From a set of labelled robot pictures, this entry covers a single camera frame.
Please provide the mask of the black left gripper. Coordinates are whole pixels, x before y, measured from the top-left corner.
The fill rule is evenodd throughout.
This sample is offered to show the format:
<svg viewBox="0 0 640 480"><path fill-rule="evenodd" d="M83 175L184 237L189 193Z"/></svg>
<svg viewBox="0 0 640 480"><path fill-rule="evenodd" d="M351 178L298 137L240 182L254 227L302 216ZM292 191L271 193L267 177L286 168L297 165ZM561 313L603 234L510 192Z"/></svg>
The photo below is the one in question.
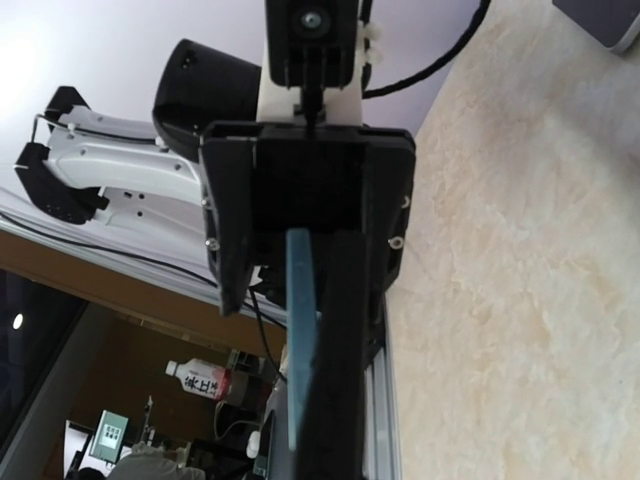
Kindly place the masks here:
<svg viewBox="0 0 640 480"><path fill-rule="evenodd" d="M180 41L162 74L153 122L169 149L200 176L210 269L220 312L239 312L252 276L285 303L285 237L311 235L318 298L324 297L337 233L363 235L364 358L384 345L382 310L397 279L416 165L410 134L362 125L309 126L296 101L287 117L260 120L260 67L191 40Z"/></svg>

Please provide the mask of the green edged smartphone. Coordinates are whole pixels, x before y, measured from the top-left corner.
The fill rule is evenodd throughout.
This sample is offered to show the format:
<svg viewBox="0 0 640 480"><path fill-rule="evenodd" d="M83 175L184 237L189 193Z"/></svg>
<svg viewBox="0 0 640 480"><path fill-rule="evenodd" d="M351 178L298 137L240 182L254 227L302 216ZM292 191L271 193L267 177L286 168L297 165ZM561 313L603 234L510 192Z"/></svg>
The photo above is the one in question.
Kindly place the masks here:
<svg viewBox="0 0 640 480"><path fill-rule="evenodd" d="M286 233L287 405L289 449L295 452L313 374L317 338L317 302L311 235Z"/></svg>

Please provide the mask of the black phone case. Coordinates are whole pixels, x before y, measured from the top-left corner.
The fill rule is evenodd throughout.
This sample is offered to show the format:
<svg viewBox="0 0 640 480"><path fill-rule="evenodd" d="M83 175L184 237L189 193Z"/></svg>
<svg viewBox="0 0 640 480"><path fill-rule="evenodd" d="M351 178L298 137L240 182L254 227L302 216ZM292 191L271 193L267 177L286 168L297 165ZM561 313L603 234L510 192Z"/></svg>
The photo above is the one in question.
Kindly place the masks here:
<svg viewBox="0 0 640 480"><path fill-rule="evenodd" d="M365 444L368 343L367 242L336 234L312 375L293 455L294 479L360 479Z"/></svg>

